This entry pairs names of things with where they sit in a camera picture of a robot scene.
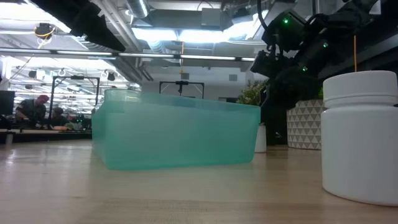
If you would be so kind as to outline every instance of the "man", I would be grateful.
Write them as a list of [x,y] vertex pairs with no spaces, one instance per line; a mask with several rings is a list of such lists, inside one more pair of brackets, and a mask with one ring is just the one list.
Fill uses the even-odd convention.
[[16,120],[21,122],[27,120],[29,126],[35,126],[37,122],[44,120],[46,107],[44,104],[49,100],[46,95],[40,95],[36,100],[24,100],[16,108]]
[[66,117],[62,116],[62,114],[62,108],[54,108],[54,110],[52,110],[51,126],[64,126],[69,123]]

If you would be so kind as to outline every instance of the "teal plastic bin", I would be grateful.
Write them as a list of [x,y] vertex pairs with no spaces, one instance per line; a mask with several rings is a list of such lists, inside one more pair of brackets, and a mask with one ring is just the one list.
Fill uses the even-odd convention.
[[237,164],[253,159],[259,122],[258,106],[106,90],[93,142],[109,169]]

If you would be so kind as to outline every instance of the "white jar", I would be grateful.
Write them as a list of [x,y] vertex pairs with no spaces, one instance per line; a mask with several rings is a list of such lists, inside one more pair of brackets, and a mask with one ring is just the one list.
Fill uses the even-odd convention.
[[368,71],[323,83],[323,188],[339,197],[398,205],[397,76]]

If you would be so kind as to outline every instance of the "geometric patterned planter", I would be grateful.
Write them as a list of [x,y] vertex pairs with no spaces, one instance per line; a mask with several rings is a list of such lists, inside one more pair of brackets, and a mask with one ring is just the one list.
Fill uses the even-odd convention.
[[287,143],[297,149],[322,149],[321,113],[323,100],[299,101],[287,112]]

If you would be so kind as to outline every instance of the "table surface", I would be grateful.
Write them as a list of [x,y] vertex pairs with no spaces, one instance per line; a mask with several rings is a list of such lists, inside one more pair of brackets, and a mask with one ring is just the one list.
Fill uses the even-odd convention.
[[105,168],[91,141],[0,147],[1,224],[397,220],[398,208],[326,193],[319,151],[280,147],[250,164],[118,171]]

